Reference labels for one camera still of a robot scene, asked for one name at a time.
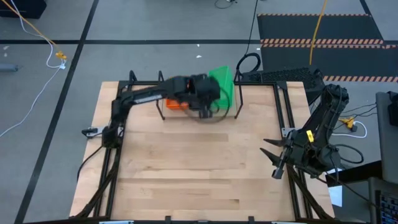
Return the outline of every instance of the black metal frame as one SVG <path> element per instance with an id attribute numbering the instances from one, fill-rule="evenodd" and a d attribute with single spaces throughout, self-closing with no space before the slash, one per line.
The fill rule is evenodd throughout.
<path id="1" fill-rule="evenodd" d="M 286 82 L 264 82 L 263 80 L 260 80 L 259 82 L 242 82 L 241 79 L 243 77 L 244 74 L 241 74 L 239 71 L 235 74 L 234 77 L 234 84 L 235 86 L 237 85 L 239 88 L 239 94 L 240 94 L 240 101 L 241 101 L 241 105 L 239 106 L 236 115 L 234 118 L 237 118 L 242 107 L 243 107 L 243 95 L 242 95 L 242 85 L 262 85 L 262 86 L 272 86 L 274 89 L 274 96 L 275 96 L 275 105 L 276 105 L 276 110 L 277 110 L 277 114 L 278 114 L 278 121 L 279 121 L 279 128 L 280 128 L 280 133 L 282 136 L 282 128 L 285 127 L 285 123 L 284 123 L 284 116 L 282 113 L 282 106 L 280 103 L 280 96 L 279 96 L 279 88 L 282 89 L 283 95 L 284 95 L 284 101 L 285 101 L 285 106 L 286 106 L 286 111 L 287 111 L 287 117 L 289 120 L 289 126 L 290 128 L 294 128 L 295 123 L 294 123 L 294 119 L 293 119 L 293 113 L 292 113 L 292 108 L 290 105 L 290 99 L 289 99 L 289 93 L 287 91 L 287 84 Z M 147 81 L 137 81 L 136 76 L 134 75 L 134 73 L 131 71 L 130 72 L 130 77 L 129 77 L 129 81 L 119 81 L 119 85 L 118 85 L 118 94 L 121 93 L 122 89 L 125 88 L 126 86 L 129 86 L 130 88 L 133 85 L 157 85 L 159 82 L 164 81 L 162 72 L 159 72 L 159 79 L 158 81 L 154 81 L 154 82 L 147 82 Z M 160 116 L 162 119 L 165 119 L 161 109 L 159 108 L 159 102 L 156 103 L 157 109 L 159 110 Z M 125 127 L 126 125 L 126 121 L 124 121 L 122 123 L 122 127 Z M 99 200 L 96 201 L 95 206 L 93 206 L 90 210 L 87 210 L 85 212 L 85 216 L 76 216 L 76 217 L 71 217 L 67 220 L 54 220 L 54 221 L 47 221 L 47 222 L 37 222 L 36 224 L 55 224 L 55 223 L 64 223 L 64 224 L 69 224 L 69 223 L 99 223 L 99 222 L 106 222 L 106 221 L 115 221 L 115 220 L 111 220 L 111 213 L 112 213 L 112 208 L 113 208 L 113 200 L 114 200 L 114 193 L 116 190 L 116 182 L 118 179 L 118 169 L 119 169 L 119 162 L 120 162 L 120 157 L 121 157 L 121 149 L 123 147 L 123 137 L 124 137 L 124 133 L 120 135 L 120 139 L 121 139 L 121 144 L 120 147 L 116 150 L 115 156 L 114 156 L 114 163 L 112 165 L 112 169 L 116 169 L 116 170 L 110 170 L 108 172 L 108 168 L 109 168 L 109 160 L 110 160 L 110 155 L 111 155 L 111 151 L 113 149 L 107 148 L 106 152 L 105 152 L 105 157 L 104 157 L 104 163 L 103 163 L 103 167 L 102 167 L 102 171 L 101 171 L 101 177 L 100 177 L 100 185 L 102 185 L 105 182 L 108 182 L 108 184 L 110 184 L 109 187 L 109 197 L 108 197 L 108 201 L 106 204 L 106 211 L 105 211 L 105 216 L 99 216 L 100 215 L 100 210 L 101 210 L 101 201 L 102 201 L 102 194 L 106 188 L 103 187 L 103 189 L 98 189 L 98 191 L 96 192 L 95 195 L 99 194 Z M 109 181 L 109 176 L 111 175 L 110 172 L 112 172 L 112 177 L 111 180 Z M 299 179 L 293 178 L 293 175 L 297 175 L 299 176 Z M 298 171 L 298 173 L 296 173 L 296 171 L 294 169 L 287 169 L 287 175 L 289 178 L 289 187 L 290 187 L 290 194 L 292 197 L 292 206 L 293 206 L 293 211 L 294 211 L 294 217 L 295 217 L 295 222 L 301 222 L 301 223 L 346 223 L 346 224 L 359 224 L 359 223 L 355 223 L 355 222 L 341 222 L 338 220 L 328 220 L 328 219 L 314 219 L 313 215 L 312 215 L 312 209 L 311 209 L 311 205 L 308 202 L 308 198 L 305 197 L 305 195 L 303 194 L 303 202 L 305 205 L 305 213 L 306 213 L 306 217 L 303 218 L 301 217 L 300 214 L 300 206 L 299 206 L 299 200 L 297 198 L 297 191 L 296 191 L 296 184 L 299 186 L 299 188 L 301 188 L 302 190 L 307 190 L 307 186 L 305 183 L 305 176 L 304 173 L 302 171 Z M 93 217 L 88 217 L 88 214 L 90 214 L 90 212 L 93 211 Z M 176 224 L 176 223 L 180 223 L 180 224 L 191 224 L 191 223 L 214 223 L 214 224 L 227 224 L 227 223 L 232 223 L 232 224 L 271 224 L 271 223 L 275 223 L 275 222 L 258 222 L 254 220 L 254 217 L 248 217 L 248 220 L 246 222 L 215 222 L 215 221 L 197 221 L 197 222 L 193 222 L 193 221 L 172 221 L 170 216 L 166 216 L 165 220 L 161 220 L 161 221 L 155 221 L 155 220 L 134 220 L 134 223 L 136 224 L 149 224 L 149 223 L 154 223 L 154 224 Z"/>

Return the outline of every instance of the floor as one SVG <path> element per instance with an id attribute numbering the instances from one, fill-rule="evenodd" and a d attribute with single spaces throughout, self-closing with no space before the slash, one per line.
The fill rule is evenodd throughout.
<path id="1" fill-rule="evenodd" d="M 207 72 L 222 65 L 234 68 L 246 50 L 245 40 L 248 39 L 255 4 L 255 0 L 239 1 L 228 9 L 216 9 L 210 0 L 99 0 L 86 40 L 136 41 L 123 45 L 92 42 L 79 49 L 85 21 L 96 1 L 47 1 L 48 8 L 42 18 L 32 20 L 51 39 L 74 41 L 60 45 L 69 58 L 66 69 L 59 71 L 49 83 L 26 121 L 0 138 L 0 176 L 6 180 L 0 182 L 2 223 L 14 223 L 44 144 L 49 144 L 47 157 L 40 176 L 32 178 L 33 182 L 37 180 L 37 186 L 24 221 L 68 217 L 76 187 L 76 172 L 86 144 L 80 131 L 91 124 L 101 82 L 126 79 L 130 69 L 140 80 L 154 80 L 159 70 L 165 77 L 171 77 Z M 383 38 L 398 40 L 395 23 L 398 14 L 394 10 L 398 2 L 366 2 Z M 322 1 L 319 0 L 265 0 L 259 1 L 257 12 L 319 13 L 321 8 Z M 329 0 L 326 13 L 360 14 L 364 9 L 359 0 Z M 55 70 L 45 66 L 50 53 L 47 44 L 2 43 L 2 40 L 37 39 L 22 31 L 19 20 L 0 18 L 0 27 L 0 62 L 16 63 L 21 67 L 16 73 L 0 74 L 2 132 L 24 117 Z M 252 38 L 259 39 L 256 23 Z M 200 45 L 192 41 L 200 39 Z M 211 44 L 211 40 L 221 41 Z M 258 47 L 250 45 L 249 52 L 258 51 Z M 50 64 L 57 65 L 58 61 L 51 59 Z M 242 70 L 251 67 L 251 62 L 245 62 Z M 68 73 L 69 78 L 73 75 L 72 81 L 66 79 Z M 58 99 L 64 84 L 67 86 L 69 81 L 70 87 L 62 104 Z M 396 83 L 338 84 L 349 91 L 347 110 L 374 103 L 378 91 L 398 91 Z M 50 123 L 53 118 L 53 123 L 57 120 L 53 116 L 60 111 L 56 110 L 57 104 L 58 109 L 63 107 L 54 126 Z M 375 161 L 380 158 L 376 116 L 358 120 L 368 129 L 366 139 L 332 137 L 331 141 L 360 148 L 366 162 Z M 54 132 L 47 132 L 49 126 L 55 127 Z M 51 142 L 44 141 L 46 135 L 52 134 Z M 340 152 L 343 157 L 356 159 L 351 151 Z"/>

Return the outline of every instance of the black mat with orange stripes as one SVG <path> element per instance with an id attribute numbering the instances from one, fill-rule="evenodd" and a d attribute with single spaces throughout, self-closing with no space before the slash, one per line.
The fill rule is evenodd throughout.
<path id="1" fill-rule="evenodd" d="M 317 24 L 315 14 L 259 14 L 264 70 L 306 67 Z M 312 64 L 325 80 L 398 81 L 398 47 L 385 45 L 369 15 L 326 15 L 322 18 Z"/>

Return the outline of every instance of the black floor mat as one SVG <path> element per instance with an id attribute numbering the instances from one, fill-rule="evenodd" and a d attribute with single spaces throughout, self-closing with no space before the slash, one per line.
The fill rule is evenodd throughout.
<path id="1" fill-rule="evenodd" d="M 309 46 L 264 44 L 261 48 L 262 66 L 264 70 L 307 67 Z M 322 71 L 326 80 L 396 82 L 397 49 L 395 45 L 316 45 L 312 65 Z"/>
<path id="2" fill-rule="evenodd" d="M 316 14 L 259 14 L 261 39 L 311 39 Z M 373 18 L 365 14 L 327 14 L 322 17 L 317 39 L 382 39 Z"/>

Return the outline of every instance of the wooden table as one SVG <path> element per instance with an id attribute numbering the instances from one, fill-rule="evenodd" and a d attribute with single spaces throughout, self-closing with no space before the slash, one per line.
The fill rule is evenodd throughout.
<path id="1" fill-rule="evenodd" d="M 102 84 L 93 126 L 108 124 L 117 85 Z M 303 85 L 288 83 L 288 88 L 294 121 L 301 127 L 310 116 Z M 262 140 L 281 138 L 273 89 L 242 86 L 242 91 L 244 106 L 239 117 L 216 124 L 167 116 L 162 121 L 155 103 L 134 106 L 127 120 L 111 218 L 164 220 L 171 215 L 173 220 L 245 221 L 248 216 L 256 221 L 294 220 L 287 173 L 282 180 L 273 179 L 275 167 L 259 149 L 281 152 Z M 100 138 L 89 140 L 85 158 L 100 144 Z M 98 188 L 103 158 L 104 150 L 82 169 L 70 215 L 76 215 Z M 309 177 L 307 185 L 334 216 L 328 187 Z M 104 214 L 107 197 L 105 193 L 100 214 Z M 302 203 L 299 190 L 298 197 Z"/>

